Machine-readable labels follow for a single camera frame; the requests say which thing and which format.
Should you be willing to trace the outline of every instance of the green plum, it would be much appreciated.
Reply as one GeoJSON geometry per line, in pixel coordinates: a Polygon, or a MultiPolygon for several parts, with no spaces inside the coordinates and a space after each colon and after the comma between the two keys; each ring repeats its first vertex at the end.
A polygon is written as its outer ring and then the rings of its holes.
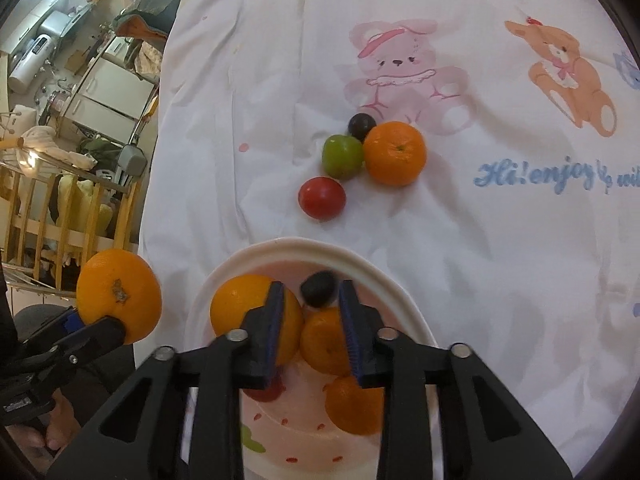
{"type": "Polygon", "coordinates": [[[364,149],[355,137],[332,135],[322,148],[322,167],[326,174],[338,180],[348,180],[362,169],[364,149]]]}

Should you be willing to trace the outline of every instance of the pink teddy bear print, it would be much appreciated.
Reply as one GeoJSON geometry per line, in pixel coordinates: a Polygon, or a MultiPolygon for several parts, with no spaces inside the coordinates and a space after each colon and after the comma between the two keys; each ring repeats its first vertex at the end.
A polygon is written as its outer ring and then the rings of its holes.
{"type": "Polygon", "coordinates": [[[476,106],[464,95],[467,73],[456,66],[435,67],[428,35],[436,27],[433,20],[356,25],[350,40],[366,77],[345,86],[347,101],[379,123],[415,123],[435,135],[471,126],[476,106]]]}

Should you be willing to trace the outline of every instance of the person's hand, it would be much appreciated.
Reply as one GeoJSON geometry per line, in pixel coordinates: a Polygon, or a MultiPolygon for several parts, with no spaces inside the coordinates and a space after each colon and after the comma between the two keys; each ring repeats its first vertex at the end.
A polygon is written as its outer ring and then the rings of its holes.
{"type": "Polygon", "coordinates": [[[7,431],[11,435],[20,450],[27,456],[33,465],[44,471],[52,460],[44,447],[60,453],[80,431],[80,424],[74,417],[74,409],[60,390],[53,393],[56,405],[49,413],[49,425],[47,433],[42,436],[37,430],[27,426],[9,426],[7,431]]]}

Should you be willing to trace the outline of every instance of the green fruit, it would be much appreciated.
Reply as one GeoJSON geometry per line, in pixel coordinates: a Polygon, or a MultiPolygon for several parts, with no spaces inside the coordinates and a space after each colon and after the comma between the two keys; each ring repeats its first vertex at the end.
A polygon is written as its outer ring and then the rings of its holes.
{"type": "Polygon", "coordinates": [[[247,449],[255,451],[256,453],[267,452],[267,450],[264,449],[264,446],[260,444],[260,442],[256,442],[251,438],[251,430],[244,424],[240,426],[240,438],[242,439],[242,444],[244,444],[247,449]]]}
{"type": "Polygon", "coordinates": [[[356,176],[362,169],[364,150],[355,137],[332,135],[322,148],[322,167],[326,174],[338,180],[356,176]]]}

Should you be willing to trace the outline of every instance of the red tomato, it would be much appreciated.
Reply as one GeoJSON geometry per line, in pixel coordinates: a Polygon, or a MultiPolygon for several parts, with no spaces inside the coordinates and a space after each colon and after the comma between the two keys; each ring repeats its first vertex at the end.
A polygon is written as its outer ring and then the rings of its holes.
{"type": "Polygon", "coordinates": [[[284,390],[285,387],[284,384],[282,384],[282,376],[280,375],[280,372],[278,372],[266,390],[244,389],[243,391],[253,400],[257,400],[258,402],[273,402],[282,395],[284,390]]]}
{"type": "Polygon", "coordinates": [[[298,203],[302,211],[311,218],[325,221],[342,212],[347,203],[347,195],[334,179],[316,176],[302,185],[298,192],[298,203]]]}

